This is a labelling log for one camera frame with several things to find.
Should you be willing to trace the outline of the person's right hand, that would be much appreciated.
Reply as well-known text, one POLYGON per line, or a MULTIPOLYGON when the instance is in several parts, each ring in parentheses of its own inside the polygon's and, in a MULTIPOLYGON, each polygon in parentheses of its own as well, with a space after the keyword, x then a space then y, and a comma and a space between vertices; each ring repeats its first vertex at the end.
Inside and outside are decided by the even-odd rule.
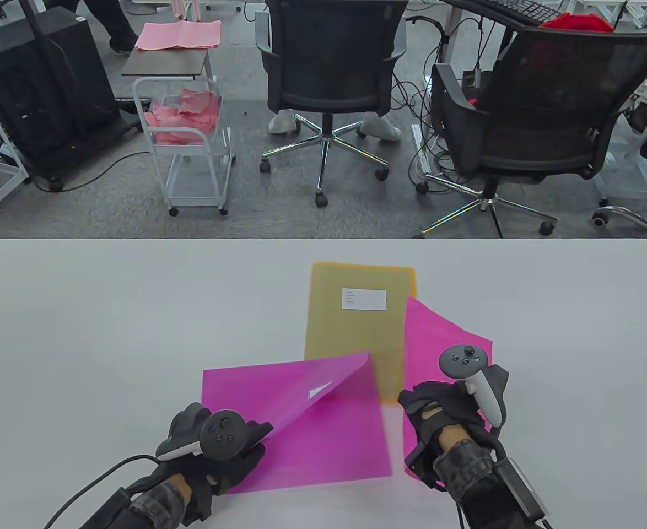
POLYGON ((487 386, 470 391, 470 382, 425 381, 397 399, 417 443, 405 466, 430 489, 456 500, 504 487, 497 462, 506 456, 499 434, 506 421, 504 392, 509 373, 499 365, 481 368, 473 380, 487 386))

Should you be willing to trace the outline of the person's left hand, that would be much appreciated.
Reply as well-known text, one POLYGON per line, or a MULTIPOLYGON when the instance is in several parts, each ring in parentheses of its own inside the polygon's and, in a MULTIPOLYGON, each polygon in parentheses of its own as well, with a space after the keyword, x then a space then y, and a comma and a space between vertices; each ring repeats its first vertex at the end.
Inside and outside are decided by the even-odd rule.
POLYGON ((237 487, 258 466, 266 448, 263 440, 273 431, 269 422, 246 422, 232 410, 210 412, 191 403, 180 411, 158 446, 160 462, 155 479, 180 474, 191 489, 183 524, 205 521, 212 498, 237 487))

